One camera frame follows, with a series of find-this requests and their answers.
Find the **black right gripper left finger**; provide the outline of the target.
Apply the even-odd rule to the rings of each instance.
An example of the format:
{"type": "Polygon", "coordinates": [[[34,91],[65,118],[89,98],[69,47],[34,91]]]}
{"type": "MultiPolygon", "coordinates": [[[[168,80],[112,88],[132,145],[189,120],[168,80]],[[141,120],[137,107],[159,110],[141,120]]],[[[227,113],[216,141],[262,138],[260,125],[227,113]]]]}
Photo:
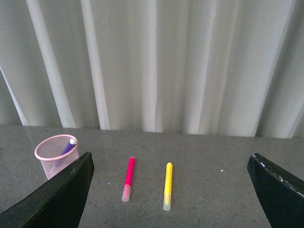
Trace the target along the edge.
{"type": "Polygon", "coordinates": [[[2,228],[77,228],[94,174],[86,152],[0,215],[2,228]]]}

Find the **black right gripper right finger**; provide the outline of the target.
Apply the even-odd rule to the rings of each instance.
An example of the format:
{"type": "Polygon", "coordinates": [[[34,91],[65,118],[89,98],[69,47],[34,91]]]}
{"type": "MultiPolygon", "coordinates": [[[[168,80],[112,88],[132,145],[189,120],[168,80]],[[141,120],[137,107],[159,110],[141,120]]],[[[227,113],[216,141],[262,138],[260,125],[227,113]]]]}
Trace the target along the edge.
{"type": "Polygon", "coordinates": [[[304,226],[304,181],[256,153],[247,171],[263,211],[273,228],[304,226]]]}

